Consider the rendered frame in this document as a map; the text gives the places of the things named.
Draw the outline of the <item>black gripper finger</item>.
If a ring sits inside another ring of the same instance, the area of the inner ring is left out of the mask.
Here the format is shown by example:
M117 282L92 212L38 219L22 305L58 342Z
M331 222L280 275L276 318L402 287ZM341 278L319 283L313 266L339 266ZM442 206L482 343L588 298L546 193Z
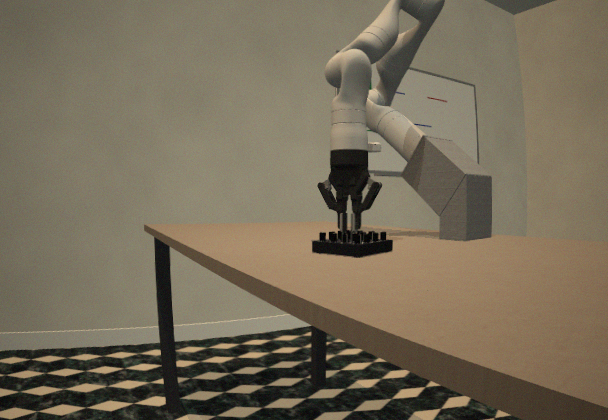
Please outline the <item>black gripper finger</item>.
M376 182L375 180L369 177L368 181L368 193L362 203L362 193L357 196L357 186L356 186L356 178L349 178L349 186L350 186L350 199L352 201L352 211L351 213L351 231L358 231L357 229L361 228L361 213L365 210L371 208L375 198L377 197L382 183ZM358 206L359 200L359 206Z
M347 230L347 201L348 195L343 195L343 178L338 177L336 180L336 200L331 192L331 183L329 179L323 183L318 183L318 189L320 190L327 206L337 212L337 226L340 231L346 232Z

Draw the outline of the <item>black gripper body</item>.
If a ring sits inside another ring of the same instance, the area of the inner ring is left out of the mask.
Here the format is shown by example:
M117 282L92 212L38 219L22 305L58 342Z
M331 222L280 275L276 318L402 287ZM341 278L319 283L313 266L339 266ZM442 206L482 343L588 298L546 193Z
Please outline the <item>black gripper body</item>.
M350 195L349 178L356 178L357 195L361 194L370 177L368 172L368 151L360 149L339 149L330 151L329 181L336 190L336 180L342 177L343 195Z

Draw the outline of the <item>black knob box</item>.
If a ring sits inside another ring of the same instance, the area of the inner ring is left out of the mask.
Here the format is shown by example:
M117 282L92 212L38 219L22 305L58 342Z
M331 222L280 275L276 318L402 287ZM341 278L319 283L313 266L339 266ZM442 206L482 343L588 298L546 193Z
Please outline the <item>black knob box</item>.
M351 230L346 230L346 232L338 231L337 238L337 233L329 231L329 239L326 239L325 232L320 232L319 240L312 241L312 252L360 258L363 256L393 251L393 240L386 240L386 232L380 232L379 241L378 233L372 232L374 231L368 231L370 234L364 234L363 238L363 233L366 233L363 231L358 230L357 233Z

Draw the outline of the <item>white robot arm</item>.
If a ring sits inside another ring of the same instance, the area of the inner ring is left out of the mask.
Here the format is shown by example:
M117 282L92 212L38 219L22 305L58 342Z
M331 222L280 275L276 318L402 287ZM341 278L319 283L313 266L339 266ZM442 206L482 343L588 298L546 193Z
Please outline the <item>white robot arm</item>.
M381 152L379 142L368 142L369 128L409 161L426 134L389 106L444 3L445 0L390 0L370 26L329 60L326 80L340 88L331 105L330 151ZM401 34L400 9L418 20L418 25ZM369 91L374 63L381 81Z

